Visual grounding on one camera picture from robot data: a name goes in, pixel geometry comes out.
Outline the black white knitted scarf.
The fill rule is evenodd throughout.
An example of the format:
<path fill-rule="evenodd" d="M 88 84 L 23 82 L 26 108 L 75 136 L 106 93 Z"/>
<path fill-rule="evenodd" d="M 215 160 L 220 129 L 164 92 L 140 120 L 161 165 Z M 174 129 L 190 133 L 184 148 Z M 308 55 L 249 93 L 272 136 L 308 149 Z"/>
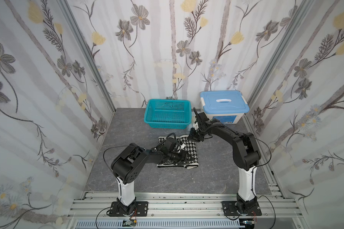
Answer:
<path fill-rule="evenodd" d="M 158 153 L 161 153 L 162 159 L 163 159 L 163 152 L 161 151 L 161 144 L 163 140 L 166 138 L 166 136 L 160 136 L 158 138 L 158 145 L 156 146 L 156 150 Z M 189 162 L 186 162 L 185 169 L 193 169 L 197 168 L 199 166 L 198 163 L 198 157 L 196 152 L 196 143 L 192 142 L 188 139 L 188 135 L 182 135 L 177 137 L 177 140 L 182 145 L 182 149 L 189 152 L 191 160 Z M 167 168 L 167 167 L 173 167 L 173 163 L 162 163 L 162 160 L 159 164 L 157 164 L 158 168 Z"/>

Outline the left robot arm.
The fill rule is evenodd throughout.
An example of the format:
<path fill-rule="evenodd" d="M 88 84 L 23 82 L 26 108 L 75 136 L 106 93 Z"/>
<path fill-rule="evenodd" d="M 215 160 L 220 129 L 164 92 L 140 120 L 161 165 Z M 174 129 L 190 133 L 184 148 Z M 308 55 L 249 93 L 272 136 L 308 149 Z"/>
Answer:
<path fill-rule="evenodd" d="M 152 149 L 135 143 L 127 147 L 111 163 L 111 171 L 118 182 L 117 210 L 125 216 L 135 213 L 134 181 L 146 164 L 188 164 L 193 157 L 176 140 L 158 144 Z"/>

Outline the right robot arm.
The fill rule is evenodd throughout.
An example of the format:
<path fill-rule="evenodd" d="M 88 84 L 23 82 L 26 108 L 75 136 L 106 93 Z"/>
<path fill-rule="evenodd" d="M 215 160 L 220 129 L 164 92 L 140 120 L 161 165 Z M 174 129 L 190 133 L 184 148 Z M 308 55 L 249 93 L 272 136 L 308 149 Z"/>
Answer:
<path fill-rule="evenodd" d="M 252 134 L 233 131 L 220 123 L 207 123 L 205 127 L 192 127 L 188 138 L 195 142 L 203 142 L 206 135 L 215 135 L 232 146 L 233 161 L 239 168 L 236 209 L 241 215 L 251 213 L 259 206 L 255 191 L 255 178 L 261 154 L 256 138 Z"/>

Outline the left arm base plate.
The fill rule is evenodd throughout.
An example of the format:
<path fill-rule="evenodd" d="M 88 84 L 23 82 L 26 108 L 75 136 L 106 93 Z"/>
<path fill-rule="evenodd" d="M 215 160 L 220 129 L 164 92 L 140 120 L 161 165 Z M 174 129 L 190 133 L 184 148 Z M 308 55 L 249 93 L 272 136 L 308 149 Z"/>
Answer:
<path fill-rule="evenodd" d="M 107 215 L 110 217 L 146 217 L 148 214 L 149 202 L 133 201 L 129 206 L 123 205 L 121 202 L 112 202 Z"/>

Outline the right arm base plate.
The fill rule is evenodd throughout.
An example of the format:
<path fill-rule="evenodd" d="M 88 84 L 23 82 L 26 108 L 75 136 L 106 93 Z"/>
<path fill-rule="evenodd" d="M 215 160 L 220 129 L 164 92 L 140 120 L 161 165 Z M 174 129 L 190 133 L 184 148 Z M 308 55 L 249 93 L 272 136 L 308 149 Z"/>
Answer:
<path fill-rule="evenodd" d="M 225 216 L 262 216 L 258 202 L 252 201 L 222 201 L 222 209 Z"/>

